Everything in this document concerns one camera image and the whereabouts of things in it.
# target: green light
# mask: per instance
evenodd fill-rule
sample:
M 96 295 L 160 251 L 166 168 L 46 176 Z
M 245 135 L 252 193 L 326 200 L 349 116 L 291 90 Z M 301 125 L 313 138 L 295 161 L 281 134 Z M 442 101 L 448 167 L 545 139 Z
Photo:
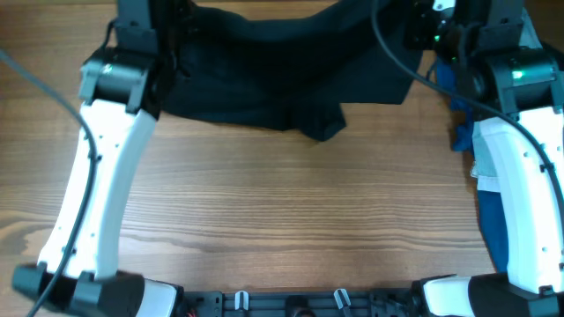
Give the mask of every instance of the green light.
M 524 74 L 522 71 L 516 70 L 513 72 L 513 79 L 521 79 L 523 76 Z

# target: blue fabric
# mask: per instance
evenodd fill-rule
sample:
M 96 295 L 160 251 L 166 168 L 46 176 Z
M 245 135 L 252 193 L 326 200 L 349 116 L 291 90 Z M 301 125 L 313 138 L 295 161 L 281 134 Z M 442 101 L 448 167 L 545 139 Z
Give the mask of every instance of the blue fabric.
M 438 61 L 437 84 L 451 91 L 456 90 L 455 74 L 446 63 Z M 474 120 L 471 108 L 461 100 L 450 102 L 452 111 L 464 111 L 466 121 L 456 127 L 456 141 L 452 145 L 453 151 L 469 151 L 474 154 L 472 146 L 472 133 Z M 501 194 L 487 191 L 478 191 L 479 201 L 479 227 L 486 241 L 493 264 L 499 272 L 506 272 L 509 259 L 508 228 L 505 223 Z

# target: metal base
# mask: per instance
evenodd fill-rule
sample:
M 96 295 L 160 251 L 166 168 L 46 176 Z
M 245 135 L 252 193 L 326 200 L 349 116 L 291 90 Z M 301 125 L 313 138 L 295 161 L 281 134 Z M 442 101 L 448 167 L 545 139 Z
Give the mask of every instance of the metal base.
M 333 292 L 250 293 L 249 309 L 236 310 L 237 294 L 220 291 L 185 292 L 189 312 L 198 317 L 286 317 L 286 299 L 300 295 L 308 299 L 309 308 L 316 317 L 405 317 L 409 289 L 379 289 L 346 292 L 350 306 L 339 309 Z

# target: wooden table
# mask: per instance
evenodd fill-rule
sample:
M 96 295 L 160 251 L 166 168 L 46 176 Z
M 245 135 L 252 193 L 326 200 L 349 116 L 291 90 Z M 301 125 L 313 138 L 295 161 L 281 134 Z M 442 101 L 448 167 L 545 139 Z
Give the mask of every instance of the wooden table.
M 332 1 L 206 2 L 248 18 L 298 18 Z M 538 0 L 538 30 L 562 48 L 562 6 Z M 0 0 L 0 47 L 75 105 L 80 64 L 115 15 L 108 0 Z M 427 54 L 421 68 L 432 62 Z M 163 114 L 125 212 L 120 267 L 190 291 L 369 289 L 493 271 L 477 223 L 472 157 L 449 146 L 452 114 L 413 85 L 402 106 L 344 105 L 326 143 Z M 63 200 L 74 121 L 0 65 L 0 316 Z

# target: black cloth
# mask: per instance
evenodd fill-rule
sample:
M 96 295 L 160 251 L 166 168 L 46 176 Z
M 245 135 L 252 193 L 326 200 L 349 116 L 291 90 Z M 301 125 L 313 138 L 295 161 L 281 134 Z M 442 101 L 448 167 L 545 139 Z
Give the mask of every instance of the black cloth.
M 380 28 L 412 69 L 404 48 L 409 0 L 380 1 Z M 309 18 L 248 21 L 195 7 L 178 76 L 163 109 L 209 122 L 300 129 L 324 141 L 345 127 L 340 103 L 401 104 L 412 80 L 377 45 L 369 0 L 341 0 Z

